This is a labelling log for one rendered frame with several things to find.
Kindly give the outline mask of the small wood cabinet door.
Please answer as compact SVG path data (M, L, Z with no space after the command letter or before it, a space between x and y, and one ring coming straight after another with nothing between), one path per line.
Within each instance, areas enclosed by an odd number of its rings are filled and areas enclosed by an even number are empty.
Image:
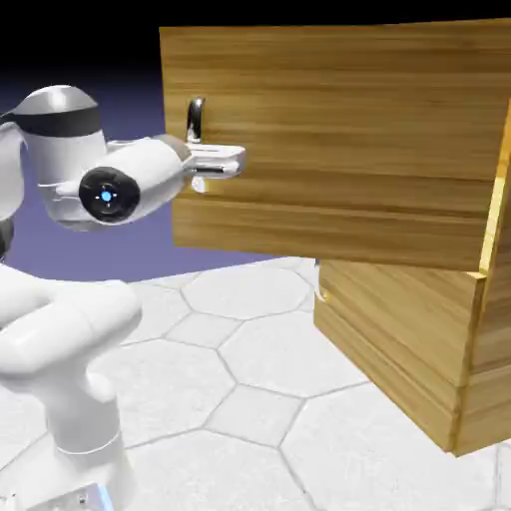
M316 326L434 443L461 440L485 275L472 271L322 260Z

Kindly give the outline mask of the curved silver door handle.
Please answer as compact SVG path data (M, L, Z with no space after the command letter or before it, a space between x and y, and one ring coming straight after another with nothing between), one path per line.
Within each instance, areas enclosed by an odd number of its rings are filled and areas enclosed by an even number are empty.
M189 104L187 116L187 142L200 144L202 142L203 109L206 99L195 97ZM207 184L202 177L193 177L192 189L200 194L207 191Z

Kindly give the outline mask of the light wood cabinet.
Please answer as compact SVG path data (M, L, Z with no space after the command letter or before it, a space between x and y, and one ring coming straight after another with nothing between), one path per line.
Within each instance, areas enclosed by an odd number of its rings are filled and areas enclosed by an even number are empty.
M479 267L473 272L485 275L486 282L462 419L468 453L511 439L511 101Z

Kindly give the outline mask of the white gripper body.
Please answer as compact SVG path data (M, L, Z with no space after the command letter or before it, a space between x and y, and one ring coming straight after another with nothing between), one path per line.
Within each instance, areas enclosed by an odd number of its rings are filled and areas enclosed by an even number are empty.
M245 168L247 150L234 145L186 143L191 155L184 163L185 174L206 179L230 179Z

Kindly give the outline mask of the large wood cabinet door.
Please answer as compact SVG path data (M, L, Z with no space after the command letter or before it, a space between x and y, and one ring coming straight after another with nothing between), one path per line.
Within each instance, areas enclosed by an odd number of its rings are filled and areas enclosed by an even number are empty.
M511 102L511 19L168 27L167 131L243 173L182 192L179 247L477 271Z

